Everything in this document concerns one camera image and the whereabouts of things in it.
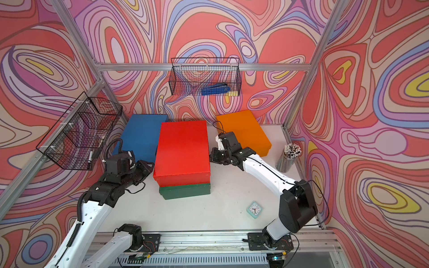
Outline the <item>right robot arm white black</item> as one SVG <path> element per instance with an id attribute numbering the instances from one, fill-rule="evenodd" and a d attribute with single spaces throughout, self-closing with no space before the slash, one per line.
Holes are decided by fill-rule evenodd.
<path id="1" fill-rule="evenodd" d="M 276 250 L 286 236 L 298 233 L 317 216 L 318 208 L 311 186 L 305 180 L 295 181 L 267 164 L 253 149 L 243 148 L 233 132 L 216 136 L 217 147 L 210 153 L 210 162 L 232 165 L 262 182 L 279 198 L 278 217 L 258 234 L 247 238 L 250 246 Z"/>

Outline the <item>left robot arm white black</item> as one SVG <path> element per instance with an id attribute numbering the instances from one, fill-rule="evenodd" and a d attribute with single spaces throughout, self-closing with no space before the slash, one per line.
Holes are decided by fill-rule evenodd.
<path id="1" fill-rule="evenodd" d="M 154 170 L 154 163 L 136 160 L 133 151 L 124 151 L 121 138 L 113 140 L 109 146 L 114 144 L 118 144 L 117 154 L 105 152 L 105 172 L 79 197 L 77 219 L 47 263 L 48 268 L 108 268 L 126 251 L 140 252 L 147 248 L 148 255 L 157 252 L 157 246 L 147 244 L 149 240 L 140 226 L 125 223 L 101 249 L 89 259 L 85 258 L 99 228 L 118 200 L 130 192 L 130 186 L 144 185 Z"/>

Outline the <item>red shoebox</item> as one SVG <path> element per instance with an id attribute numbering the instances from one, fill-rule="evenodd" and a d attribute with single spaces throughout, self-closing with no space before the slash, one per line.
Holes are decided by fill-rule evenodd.
<path id="1" fill-rule="evenodd" d="M 162 124 L 153 177 L 160 187 L 211 182 L 205 121 Z"/>

